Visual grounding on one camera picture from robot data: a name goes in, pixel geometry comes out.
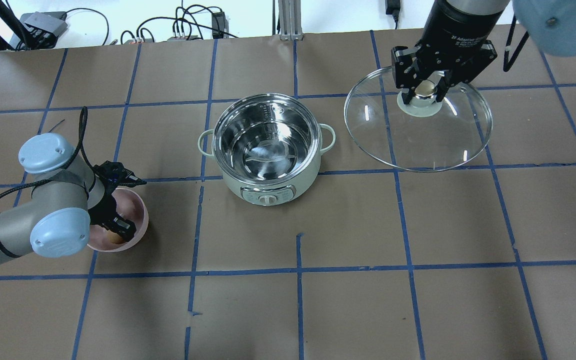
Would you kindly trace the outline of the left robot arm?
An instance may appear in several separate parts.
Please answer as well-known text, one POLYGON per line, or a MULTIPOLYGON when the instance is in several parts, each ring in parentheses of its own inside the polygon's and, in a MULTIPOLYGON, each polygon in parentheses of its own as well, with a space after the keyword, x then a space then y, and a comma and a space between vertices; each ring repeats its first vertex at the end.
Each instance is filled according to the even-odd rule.
POLYGON ((18 161, 35 184, 29 202, 0 212, 0 265, 30 253, 61 258, 86 247, 118 252, 146 234, 146 204, 133 190, 146 182, 121 162, 89 166, 57 133, 26 141, 18 161))

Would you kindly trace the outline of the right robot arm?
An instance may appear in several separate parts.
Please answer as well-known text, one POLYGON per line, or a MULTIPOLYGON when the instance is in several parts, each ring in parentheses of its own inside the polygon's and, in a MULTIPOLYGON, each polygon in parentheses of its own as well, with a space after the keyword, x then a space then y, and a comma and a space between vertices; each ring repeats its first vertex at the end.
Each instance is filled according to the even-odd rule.
MULTIPOLYGON (((489 35, 507 0, 436 0, 413 47, 391 50, 393 80, 403 110, 440 105, 450 88, 475 80, 497 57, 489 35)), ((528 39, 544 53, 576 57, 576 0, 513 0, 503 71, 528 39)))

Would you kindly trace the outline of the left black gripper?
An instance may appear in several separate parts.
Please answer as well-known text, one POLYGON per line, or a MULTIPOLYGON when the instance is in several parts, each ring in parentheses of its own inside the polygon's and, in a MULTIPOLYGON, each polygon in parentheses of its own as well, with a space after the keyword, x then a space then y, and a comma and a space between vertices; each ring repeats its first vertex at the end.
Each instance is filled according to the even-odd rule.
POLYGON ((94 165, 93 173, 100 180, 103 193, 100 201, 88 210, 92 224, 106 228, 122 240, 131 240, 137 232, 137 226, 130 219, 118 214, 113 193, 119 186, 134 188, 146 185, 146 180, 137 177, 122 162, 117 161, 94 165))

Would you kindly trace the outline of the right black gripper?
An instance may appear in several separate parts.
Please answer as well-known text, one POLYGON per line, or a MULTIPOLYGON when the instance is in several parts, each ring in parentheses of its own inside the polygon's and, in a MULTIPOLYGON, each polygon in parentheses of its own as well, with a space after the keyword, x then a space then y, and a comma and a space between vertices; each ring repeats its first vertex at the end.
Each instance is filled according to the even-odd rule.
POLYGON ((498 22, 496 0, 435 0, 413 47, 391 50, 395 86, 404 105, 432 73, 437 103, 459 83, 474 80, 497 57, 489 35, 498 22))

